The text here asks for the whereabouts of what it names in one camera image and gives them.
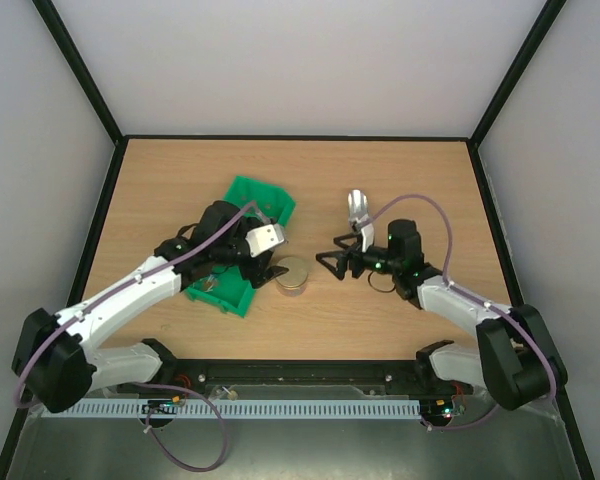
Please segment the silver metal scoop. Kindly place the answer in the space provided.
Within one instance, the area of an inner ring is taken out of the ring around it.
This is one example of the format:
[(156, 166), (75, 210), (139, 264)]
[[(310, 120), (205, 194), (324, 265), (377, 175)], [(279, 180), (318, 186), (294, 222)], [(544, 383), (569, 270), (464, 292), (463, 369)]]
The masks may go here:
[(348, 223), (354, 231), (358, 231), (370, 218), (367, 196), (361, 190), (353, 189), (348, 193), (347, 205)]

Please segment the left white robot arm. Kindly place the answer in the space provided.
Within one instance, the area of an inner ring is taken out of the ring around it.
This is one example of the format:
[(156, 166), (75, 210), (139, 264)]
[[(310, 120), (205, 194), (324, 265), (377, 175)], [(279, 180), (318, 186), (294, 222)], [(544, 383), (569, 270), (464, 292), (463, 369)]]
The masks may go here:
[(286, 241), (284, 227), (256, 202), (243, 207), (212, 203), (199, 221), (161, 242), (113, 285), (55, 313), (39, 308), (26, 317), (12, 361), (18, 377), (14, 405), (27, 409), (42, 404), (59, 413), (93, 390), (162, 377), (170, 353), (160, 342), (104, 348), (104, 341), (216, 267), (238, 268), (252, 288), (262, 287), (286, 273), (270, 263), (274, 250)]

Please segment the gold jar lid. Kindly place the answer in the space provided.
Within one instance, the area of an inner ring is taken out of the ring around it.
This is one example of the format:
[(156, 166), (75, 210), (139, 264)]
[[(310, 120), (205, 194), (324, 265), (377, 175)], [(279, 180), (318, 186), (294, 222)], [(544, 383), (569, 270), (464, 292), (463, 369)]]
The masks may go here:
[(289, 269), (289, 272), (276, 278), (276, 282), (284, 282), (287, 284), (299, 284), (307, 281), (309, 277), (309, 268), (305, 260), (299, 257), (285, 257), (277, 262), (278, 266), (284, 266)]

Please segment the black cage frame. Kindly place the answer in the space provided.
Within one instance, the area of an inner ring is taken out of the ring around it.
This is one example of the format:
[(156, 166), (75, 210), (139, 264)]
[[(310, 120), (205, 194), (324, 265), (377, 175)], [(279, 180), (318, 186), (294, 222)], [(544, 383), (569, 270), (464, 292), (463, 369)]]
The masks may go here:
[[(544, 3), (529, 33), (527, 34), (511, 65), (509, 66), (506, 75), (498, 86), (496, 93), (494, 94), (485, 113), (480, 119), (475, 131), (470, 137), (461, 139), (466, 143), (468, 148), (471, 165), (476, 177), (477, 186), (491, 230), (492, 238), (500, 262), (500, 267), (504, 274), (507, 291), (510, 299), (515, 303), (520, 303), (523, 300), (523, 296), (520, 290), (518, 279), (514, 272), (510, 249), (505, 241), (504, 227), (502, 226), (499, 215), (496, 213), (494, 196), (490, 187), (488, 186), (483, 162), (479, 154), (479, 146), (486, 138), (487, 133), (493, 126), (495, 120), (498, 118), (507, 100), (518, 84), (522, 74), (526, 70), (542, 41), (558, 18), (558, 15), (560, 14), (564, 5), (565, 3), (563, 1), (547, 1)], [(108, 211), (114, 187), (122, 166), (122, 154), (125, 152), (128, 142), (133, 137), (131, 135), (123, 135), (120, 128), (116, 124), (111, 111), (106, 105), (104, 97), (101, 95), (91, 73), (88, 70), (88, 67), (80, 55), (77, 46), (71, 38), (71, 35), (62, 21), (62, 18), (53, 2), (36, 1), (34, 6), (38, 10), (38, 14), (44, 21), (47, 30), (54, 38), (54, 41), (64, 56), (67, 65), (71, 68), (74, 76), (78, 80), (82, 90), (86, 94), (89, 102), (94, 108), (95, 113), (100, 119), (102, 125), (105, 127), (107, 134), (115, 146), (104, 186), (98, 200), (94, 218), (91, 222), (89, 233), (87, 235), (86, 244), (76, 271), (71, 293), (69, 295), (71, 300), (75, 300), (78, 294), (84, 292), (84, 288), (86, 286), (86, 275), (91, 269), (94, 260), (97, 241), (100, 238), (104, 226), (104, 218)], [(566, 421), (566, 433), (570, 444), (570, 450), (574, 454), (575, 464), (577, 466), (579, 476), (582, 479), (592, 479), (594, 477), (594, 472), (586, 453), (586, 448), (580, 435), (568, 394), (563, 388), (558, 390), (557, 405), (562, 418)]]

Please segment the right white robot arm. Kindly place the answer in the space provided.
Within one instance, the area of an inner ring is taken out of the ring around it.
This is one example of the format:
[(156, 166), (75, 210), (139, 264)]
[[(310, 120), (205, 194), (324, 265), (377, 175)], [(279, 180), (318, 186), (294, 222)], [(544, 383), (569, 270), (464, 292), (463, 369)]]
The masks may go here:
[(336, 278), (363, 273), (391, 277), (398, 296), (420, 310), (446, 318), (474, 336), (477, 347), (464, 349), (440, 341), (418, 353), (416, 379), (435, 392), (449, 381), (483, 388), (496, 403), (515, 410), (548, 397), (568, 381), (564, 362), (540, 312), (529, 304), (510, 306), (480, 298), (426, 261), (414, 221), (388, 226), (388, 244), (368, 243), (364, 233), (334, 238), (336, 250), (317, 261)]

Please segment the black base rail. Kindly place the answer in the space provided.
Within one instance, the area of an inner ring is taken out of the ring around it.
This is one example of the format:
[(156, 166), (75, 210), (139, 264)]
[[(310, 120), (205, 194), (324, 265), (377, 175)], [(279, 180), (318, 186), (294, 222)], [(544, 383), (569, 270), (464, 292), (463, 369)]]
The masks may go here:
[(487, 390), (512, 410), (553, 393), (560, 372), (530, 351), (489, 353), (438, 342), (413, 360), (181, 360), (154, 340), (130, 348), (100, 350), (89, 358), (82, 350), (45, 354), (31, 364), (25, 385), (50, 411), (62, 412), (93, 390), (116, 385), (128, 389), (176, 390), (202, 394), (215, 386), (244, 385), (386, 385), (392, 394), (448, 395), (454, 382)]

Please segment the clear glass jar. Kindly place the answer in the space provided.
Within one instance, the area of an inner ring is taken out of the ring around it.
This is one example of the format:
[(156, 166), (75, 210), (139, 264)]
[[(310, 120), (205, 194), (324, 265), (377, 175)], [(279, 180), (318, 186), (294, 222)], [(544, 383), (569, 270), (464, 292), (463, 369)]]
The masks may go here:
[(287, 284), (280, 281), (276, 282), (276, 287), (278, 291), (286, 297), (297, 297), (302, 295), (306, 291), (307, 286), (307, 281), (299, 284)]

